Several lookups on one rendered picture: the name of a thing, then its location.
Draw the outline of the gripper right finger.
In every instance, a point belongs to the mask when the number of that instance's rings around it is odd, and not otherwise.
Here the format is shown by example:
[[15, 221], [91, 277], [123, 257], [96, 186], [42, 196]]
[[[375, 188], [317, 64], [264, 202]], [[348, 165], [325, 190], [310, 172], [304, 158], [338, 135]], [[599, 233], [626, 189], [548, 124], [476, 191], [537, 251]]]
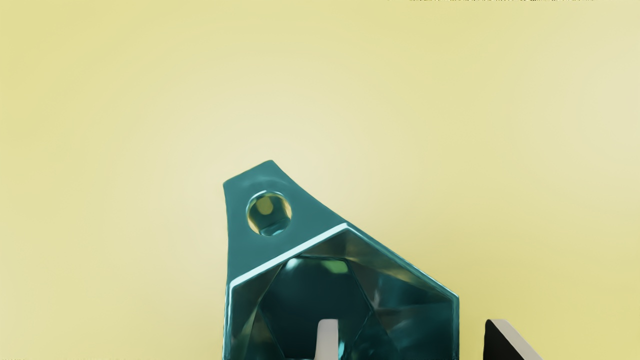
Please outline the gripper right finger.
[[484, 328], [483, 360], [543, 360], [509, 321], [488, 319]]

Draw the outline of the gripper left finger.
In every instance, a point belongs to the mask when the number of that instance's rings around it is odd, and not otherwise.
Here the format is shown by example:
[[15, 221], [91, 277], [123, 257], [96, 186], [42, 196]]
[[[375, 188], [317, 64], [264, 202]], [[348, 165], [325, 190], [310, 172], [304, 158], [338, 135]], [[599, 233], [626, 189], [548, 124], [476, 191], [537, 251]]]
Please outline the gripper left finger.
[[339, 360], [338, 319], [318, 322], [314, 360]]

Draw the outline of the teal faceted mug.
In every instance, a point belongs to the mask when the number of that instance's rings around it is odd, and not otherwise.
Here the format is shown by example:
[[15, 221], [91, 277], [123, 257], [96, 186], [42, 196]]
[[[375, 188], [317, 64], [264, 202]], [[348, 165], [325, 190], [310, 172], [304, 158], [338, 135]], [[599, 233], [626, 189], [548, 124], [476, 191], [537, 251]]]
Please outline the teal faceted mug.
[[266, 161], [224, 185], [222, 360], [314, 360], [337, 319], [339, 360], [459, 360], [459, 298]]

